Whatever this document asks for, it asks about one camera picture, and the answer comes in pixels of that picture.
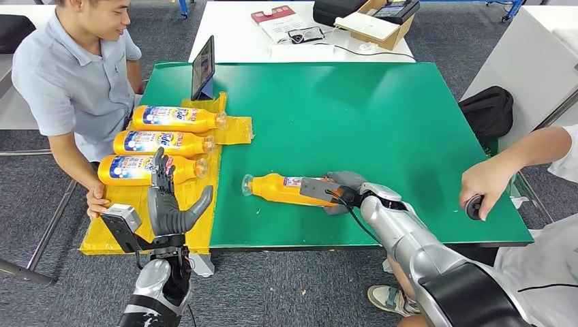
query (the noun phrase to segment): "light blue polo shirt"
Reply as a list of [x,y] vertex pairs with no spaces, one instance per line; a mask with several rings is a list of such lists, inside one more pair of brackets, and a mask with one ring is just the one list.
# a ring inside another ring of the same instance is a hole
[[89,161],[112,153],[112,140],[140,100],[127,78],[127,60],[140,49],[124,30],[118,41],[100,41],[102,57],[80,47],[55,13],[44,29],[26,37],[14,54],[12,82],[26,100],[40,133],[74,131]]

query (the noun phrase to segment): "robotic hand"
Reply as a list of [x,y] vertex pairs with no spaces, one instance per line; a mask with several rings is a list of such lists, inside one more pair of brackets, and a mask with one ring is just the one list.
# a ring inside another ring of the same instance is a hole
[[119,326],[179,325],[191,296],[192,263],[185,245],[185,233],[191,230],[213,199],[213,187],[206,186],[200,198],[187,210],[179,210],[174,196],[172,173],[167,170],[167,156],[161,147],[154,157],[152,186],[148,190],[148,207],[155,238],[152,243],[135,234],[140,219],[131,206],[115,204],[102,214],[122,250],[137,253],[152,250],[150,262],[140,272],[135,290]]
[[492,267],[449,249],[401,196],[351,172],[304,178],[304,196],[340,203],[328,214],[358,207],[381,245],[401,266],[431,327],[529,327],[519,302]]

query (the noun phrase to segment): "person's arm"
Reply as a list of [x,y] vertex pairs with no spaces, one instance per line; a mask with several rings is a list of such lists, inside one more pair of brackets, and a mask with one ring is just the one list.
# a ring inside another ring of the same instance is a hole
[[74,133],[69,132],[63,135],[49,136],[48,141],[56,163],[68,176],[87,189],[92,189],[100,184],[93,166],[78,150],[74,141]]
[[12,82],[30,106],[38,129],[48,137],[50,150],[59,166],[74,180],[88,189],[88,215],[95,218],[105,210],[104,185],[98,181],[91,164],[78,150],[74,141],[74,107],[67,87],[43,67],[29,67],[20,62],[26,54],[15,54]]
[[140,65],[138,64],[138,60],[141,58],[142,53],[132,41],[128,31],[125,30],[123,37],[126,43],[128,81],[135,94],[142,94],[142,76],[140,75]]
[[546,127],[524,136],[500,154],[466,170],[461,177],[459,204],[476,194],[484,195],[479,215],[485,220],[510,178],[526,166],[547,164],[563,158],[571,149],[572,138],[563,127]]
[[127,77],[135,94],[142,94],[142,76],[138,61],[127,60]]
[[87,215],[95,219],[106,210],[105,205],[110,201],[103,199],[104,184],[98,179],[98,175],[87,158],[78,150],[74,141],[74,133],[69,132],[58,136],[49,136],[50,151],[56,163],[68,176],[86,187],[87,192]]

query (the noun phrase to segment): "green table surface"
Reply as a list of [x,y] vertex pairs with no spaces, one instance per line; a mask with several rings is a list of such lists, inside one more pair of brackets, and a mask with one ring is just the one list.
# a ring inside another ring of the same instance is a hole
[[[190,87],[190,65],[159,63],[142,103],[178,106]],[[223,147],[211,249],[375,245],[349,215],[241,194],[245,174],[337,170],[400,193],[443,243],[532,242],[505,194],[486,222],[458,206],[461,173],[485,155],[432,63],[219,64],[213,91],[255,138]]]

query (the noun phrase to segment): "sneaker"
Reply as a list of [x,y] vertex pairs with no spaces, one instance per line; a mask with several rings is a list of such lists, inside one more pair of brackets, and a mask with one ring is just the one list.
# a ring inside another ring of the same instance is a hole
[[395,312],[404,317],[419,314],[417,303],[408,298],[401,290],[391,286],[371,286],[367,298],[379,309]]

